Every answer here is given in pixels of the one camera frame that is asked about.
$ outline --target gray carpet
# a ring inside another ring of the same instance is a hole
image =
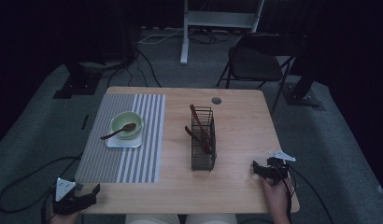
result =
[[[164,32],[173,31],[150,31],[143,35]],[[226,36],[219,35],[218,38],[225,39]],[[227,49],[234,43],[191,43],[186,66],[179,64],[180,38],[169,38],[153,45],[139,45],[138,48],[149,58],[163,87],[216,88],[215,84],[227,59]],[[157,87],[149,64],[143,57],[139,56],[128,71],[119,71],[109,85]],[[0,143],[0,190],[49,161],[77,156],[84,150],[94,116],[112,74],[113,71],[104,73],[95,95],[74,95],[67,100],[52,99],[67,79],[66,69],[61,66],[46,78]],[[288,81],[297,82],[298,79],[297,76],[291,76]],[[256,83],[235,82],[231,88],[255,89],[256,86]],[[262,87],[269,106],[273,103],[277,87],[276,83]],[[383,193],[377,190],[379,184],[357,142],[327,87],[314,83],[312,91],[324,110],[286,105],[281,96],[272,117],[283,150],[297,159],[291,165],[317,190],[334,223],[383,223]],[[10,189],[2,198],[2,206],[13,210],[32,203],[56,180],[69,162],[55,163]],[[64,177],[73,177],[77,166],[77,163],[72,166]],[[301,209],[292,215],[293,223],[329,223],[313,190],[302,178],[296,178],[296,193]],[[0,212],[0,223],[39,223],[40,206],[41,203],[38,203],[16,214]],[[239,223],[264,223],[259,218],[269,216],[237,215]],[[123,221],[124,216],[85,216],[85,223],[114,224]]]

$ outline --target wire basket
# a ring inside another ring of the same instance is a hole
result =
[[[203,126],[204,131],[209,134],[209,143],[211,146],[211,154],[206,154],[200,143],[194,138],[191,139],[191,169],[211,171],[215,166],[215,159],[217,158],[216,139],[215,139],[215,122],[213,112],[209,106],[196,106],[196,114]],[[191,131],[195,136],[202,139],[200,127],[194,116],[191,114]]]

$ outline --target spoon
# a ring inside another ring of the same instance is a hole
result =
[[[128,123],[128,124],[122,126],[122,128],[118,129],[116,132],[108,134],[106,136],[102,136],[100,138],[102,140],[105,140],[105,139],[108,139],[109,137],[113,137],[114,135],[116,135],[116,133],[119,133],[119,132],[122,132],[122,131],[130,132],[130,131],[132,131],[135,128],[135,126],[136,126],[135,123]]]

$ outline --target person's knee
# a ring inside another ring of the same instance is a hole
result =
[[[125,224],[179,224],[179,219],[172,214],[129,214]]]
[[[192,214],[186,224],[237,224],[235,214]]]

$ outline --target black chair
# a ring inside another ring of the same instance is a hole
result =
[[[241,37],[235,47],[229,49],[229,61],[220,76],[217,86],[226,80],[229,89],[231,80],[261,81],[258,89],[266,82],[280,82],[271,114],[276,109],[285,79],[290,72],[291,61],[300,56],[306,45],[304,36],[247,34]],[[287,56],[279,64],[277,56]]]

